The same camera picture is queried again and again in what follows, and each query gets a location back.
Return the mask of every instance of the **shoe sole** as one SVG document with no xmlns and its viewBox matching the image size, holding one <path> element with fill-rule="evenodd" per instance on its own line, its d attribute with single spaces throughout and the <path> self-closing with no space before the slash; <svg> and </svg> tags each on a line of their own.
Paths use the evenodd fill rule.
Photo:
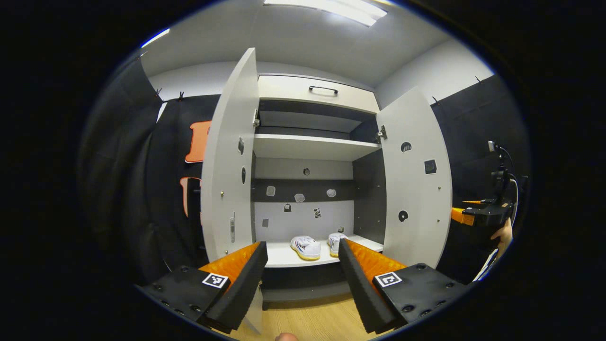
<svg viewBox="0 0 606 341">
<path fill-rule="evenodd" d="M 320 259 L 320 255 L 318 255 L 317 257 L 309 257 L 306 255 L 302 255 L 299 250 L 295 249 L 292 245 L 290 246 L 291 249 L 295 250 L 295 252 L 297 253 L 297 255 L 299 255 L 299 258 L 303 259 L 303 260 L 319 260 Z"/>
</svg>

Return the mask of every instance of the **drawer handle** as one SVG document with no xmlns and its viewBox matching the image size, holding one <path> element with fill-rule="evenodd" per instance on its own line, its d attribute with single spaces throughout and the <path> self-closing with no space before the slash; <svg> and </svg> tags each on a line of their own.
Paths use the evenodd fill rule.
<svg viewBox="0 0 606 341">
<path fill-rule="evenodd" d="M 337 90 L 337 89 L 331 89 L 331 88 L 329 88 L 329 87 L 322 87 L 322 86 L 310 86 L 310 87 L 309 87 L 309 91 L 312 91 L 312 90 L 313 90 L 313 88 L 315 88 L 315 87 L 320 88 L 320 89 L 332 90 L 332 91 L 334 91 L 334 92 L 335 92 L 335 95 L 336 95 L 337 93 L 339 93 L 339 90 Z"/>
</svg>

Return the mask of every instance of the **ceiling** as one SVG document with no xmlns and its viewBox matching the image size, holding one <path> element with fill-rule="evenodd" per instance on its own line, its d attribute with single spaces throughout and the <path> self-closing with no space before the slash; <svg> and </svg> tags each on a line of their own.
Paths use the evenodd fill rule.
<svg viewBox="0 0 606 341">
<path fill-rule="evenodd" d="M 147 76 L 209 62 L 237 61 L 249 47 L 257 61 L 334 73 L 371 87 L 428 49 L 450 39 L 397 5 L 371 27 L 305 7 L 227 0 L 170 27 L 143 50 Z"/>
</svg>

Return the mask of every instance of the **door latch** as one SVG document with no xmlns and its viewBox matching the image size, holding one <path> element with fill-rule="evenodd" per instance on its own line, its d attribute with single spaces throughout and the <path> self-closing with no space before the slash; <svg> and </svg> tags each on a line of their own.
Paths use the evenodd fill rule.
<svg viewBox="0 0 606 341">
<path fill-rule="evenodd" d="M 255 115 L 253 116 L 253 127 L 257 128 L 261 125 L 261 121 L 259 120 L 259 109 L 255 108 Z"/>
<path fill-rule="evenodd" d="M 229 230 L 231 235 L 231 243 L 233 244 L 236 241 L 236 212 L 231 215 L 229 218 Z"/>
<path fill-rule="evenodd" d="M 378 144 L 381 144 L 381 138 L 383 138 L 383 140 L 387 140 L 387 132 L 385 131 L 385 126 L 381 126 L 381 131 L 379 131 L 375 137 L 377 139 Z"/>
</svg>

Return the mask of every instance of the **ceiling light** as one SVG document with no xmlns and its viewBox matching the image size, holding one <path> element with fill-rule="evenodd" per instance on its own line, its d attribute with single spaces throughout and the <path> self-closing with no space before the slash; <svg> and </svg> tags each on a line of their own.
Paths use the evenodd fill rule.
<svg viewBox="0 0 606 341">
<path fill-rule="evenodd" d="M 162 31 L 160 34 L 158 34 L 157 36 L 153 37 L 152 39 L 149 39 L 145 44 L 143 44 L 141 46 L 141 48 L 147 46 L 148 44 L 150 44 L 151 42 L 155 41 L 156 39 L 158 39 L 158 38 L 166 35 L 168 33 L 168 31 L 170 31 L 170 29 L 166 29 L 166 30 Z"/>
<path fill-rule="evenodd" d="M 317 8 L 372 26 L 387 12 L 362 0 L 265 0 L 265 5 Z"/>
<path fill-rule="evenodd" d="M 349 5 L 351 7 L 354 7 L 360 11 L 366 12 L 366 14 L 368 14 L 376 19 L 382 18 L 384 15 L 387 14 L 387 12 L 383 11 L 379 7 L 371 5 L 362 0 L 337 0 L 337 1 L 341 2 L 343 4 L 346 4 L 346 5 Z"/>
</svg>

